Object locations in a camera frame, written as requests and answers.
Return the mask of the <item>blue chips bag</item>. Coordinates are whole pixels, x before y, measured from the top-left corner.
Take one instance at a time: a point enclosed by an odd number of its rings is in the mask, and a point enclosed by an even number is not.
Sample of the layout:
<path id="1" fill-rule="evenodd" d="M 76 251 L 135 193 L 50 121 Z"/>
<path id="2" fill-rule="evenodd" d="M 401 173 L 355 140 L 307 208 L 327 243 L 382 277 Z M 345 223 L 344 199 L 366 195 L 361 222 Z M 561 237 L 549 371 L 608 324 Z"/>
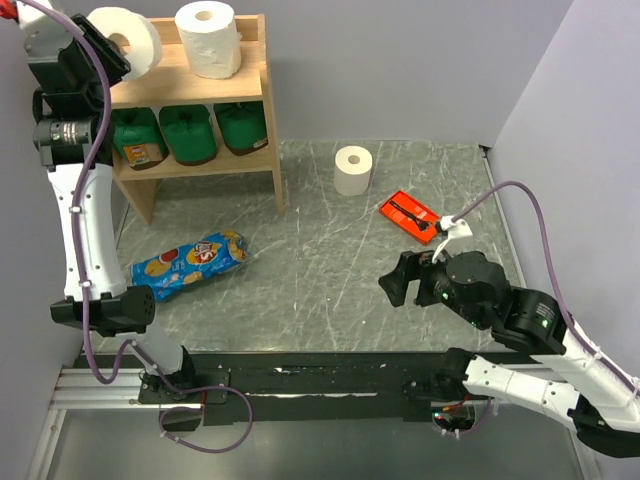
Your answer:
<path id="1" fill-rule="evenodd" d="M 130 267 L 133 286 L 149 286 L 156 301 L 238 268 L 249 258 L 245 237 L 234 230 L 213 233 Z"/>

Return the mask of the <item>white paper towel roll back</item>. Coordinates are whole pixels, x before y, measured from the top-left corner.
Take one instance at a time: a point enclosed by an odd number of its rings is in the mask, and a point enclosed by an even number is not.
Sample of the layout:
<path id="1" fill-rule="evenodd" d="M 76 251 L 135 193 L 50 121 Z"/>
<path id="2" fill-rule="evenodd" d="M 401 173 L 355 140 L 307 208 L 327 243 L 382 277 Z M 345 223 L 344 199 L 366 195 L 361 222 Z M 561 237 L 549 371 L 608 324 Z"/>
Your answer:
<path id="1" fill-rule="evenodd" d="M 363 194 L 368 186 L 373 167 L 371 153 L 361 146 L 345 146 L 334 158 L 334 187 L 344 196 Z"/>

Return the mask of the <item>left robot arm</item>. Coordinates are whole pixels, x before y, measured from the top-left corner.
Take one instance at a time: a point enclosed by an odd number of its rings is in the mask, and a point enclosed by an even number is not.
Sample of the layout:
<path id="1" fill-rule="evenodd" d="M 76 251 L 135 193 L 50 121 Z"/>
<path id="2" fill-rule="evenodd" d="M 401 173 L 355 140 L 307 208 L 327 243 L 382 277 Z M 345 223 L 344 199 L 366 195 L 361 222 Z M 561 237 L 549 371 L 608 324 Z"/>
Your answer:
<path id="1" fill-rule="evenodd" d="M 39 83 L 32 100 L 33 140 L 54 190 L 66 256 L 64 297 L 50 307 L 55 323 L 81 330 L 86 359 L 100 372 L 92 333 L 118 337 L 146 370 L 145 383 L 174 401 L 190 400 L 198 377 L 187 350 L 155 325 L 155 300 L 146 285 L 127 284 L 111 225 L 113 180 L 111 86 L 130 71 L 117 47 L 82 15 L 39 7 L 18 22 L 28 66 Z"/>

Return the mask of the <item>white paper towel roll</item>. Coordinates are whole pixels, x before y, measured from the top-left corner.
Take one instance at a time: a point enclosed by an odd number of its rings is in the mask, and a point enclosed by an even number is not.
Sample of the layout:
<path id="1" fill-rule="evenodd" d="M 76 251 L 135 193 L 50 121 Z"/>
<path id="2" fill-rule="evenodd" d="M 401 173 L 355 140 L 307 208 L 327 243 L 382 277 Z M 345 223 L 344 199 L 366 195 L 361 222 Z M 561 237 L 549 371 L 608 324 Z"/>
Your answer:
<path id="1" fill-rule="evenodd" d="M 206 79 L 228 79 L 241 66 L 234 9 L 220 1 L 195 1 L 182 6 L 174 22 L 191 71 Z"/>
<path id="2" fill-rule="evenodd" d="M 160 63 L 163 53 L 160 35 L 144 16 L 122 7 L 100 7 L 88 15 L 88 20 L 109 40 L 128 43 L 124 59 L 131 69 L 123 76 L 125 82 L 144 76 Z"/>
<path id="3" fill-rule="evenodd" d="M 345 146 L 334 158 L 334 187 L 344 196 L 363 194 L 368 186 L 373 167 L 371 153 L 361 146 Z"/>

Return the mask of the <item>white paper towel roll front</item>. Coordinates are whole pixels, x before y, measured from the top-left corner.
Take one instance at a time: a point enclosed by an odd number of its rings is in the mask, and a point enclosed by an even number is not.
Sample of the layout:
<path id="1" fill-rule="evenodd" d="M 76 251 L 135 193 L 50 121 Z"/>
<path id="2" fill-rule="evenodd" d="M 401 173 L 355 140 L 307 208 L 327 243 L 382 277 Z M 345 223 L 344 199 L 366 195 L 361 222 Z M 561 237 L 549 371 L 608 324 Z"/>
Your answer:
<path id="1" fill-rule="evenodd" d="M 220 1 L 195 1 L 182 6 L 174 22 L 191 71 L 206 79 L 228 79 L 241 66 L 234 9 Z"/>

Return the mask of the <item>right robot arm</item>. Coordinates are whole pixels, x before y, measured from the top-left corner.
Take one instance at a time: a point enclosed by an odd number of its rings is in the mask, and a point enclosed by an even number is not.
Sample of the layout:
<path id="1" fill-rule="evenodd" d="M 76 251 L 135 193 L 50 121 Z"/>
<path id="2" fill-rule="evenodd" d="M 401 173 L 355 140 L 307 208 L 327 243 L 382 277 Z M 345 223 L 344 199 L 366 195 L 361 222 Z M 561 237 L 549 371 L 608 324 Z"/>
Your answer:
<path id="1" fill-rule="evenodd" d="M 627 388 L 607 371 L 608 357 L 591 342 L 579 341 L 580 329 L 566 326 L 553 297 L 511 285 L 502 266 L 479 251 L 442 261 L 434 256 L 432 251 L 404 252 L 395 268 L 379 278 L 392 306 L 405 303 L 408 287 L 416 281 L 415 305 L 444 305 L 562 379 L 530 376 L 451 347 L 441 365 L 417 383 L 418 389 L 434 401 L 465 395 L 505 400 L 555 420 L 603 455 L 638 457 L 638 386 Z"/>

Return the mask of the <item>green roll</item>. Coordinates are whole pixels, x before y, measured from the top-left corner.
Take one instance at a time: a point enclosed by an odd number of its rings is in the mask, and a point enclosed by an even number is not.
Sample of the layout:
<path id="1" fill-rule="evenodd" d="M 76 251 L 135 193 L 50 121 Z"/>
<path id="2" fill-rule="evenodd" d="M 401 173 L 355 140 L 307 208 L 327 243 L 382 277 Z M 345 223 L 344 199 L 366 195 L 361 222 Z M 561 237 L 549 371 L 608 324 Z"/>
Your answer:
<path id="1" fill-rule="evenodd" d="M 268 145 L 261 101 L 219 103 L 213 110 L 223 141 L 234 155 L 248 155 Z"/>
<path id="2" fill-rule="evenodd" d="M 196 166 L 213 160 L 218 153 L 209 110 L 202 104 L 165 106 L 159 124 L 175 160 Z"/>
<path id="3" fill-rule="evenodd" d="M 112 112 L 114 146 L 132 170 L 146 170 L 169 155 L 160 126 L 149 107 L 117 109 Z"/>

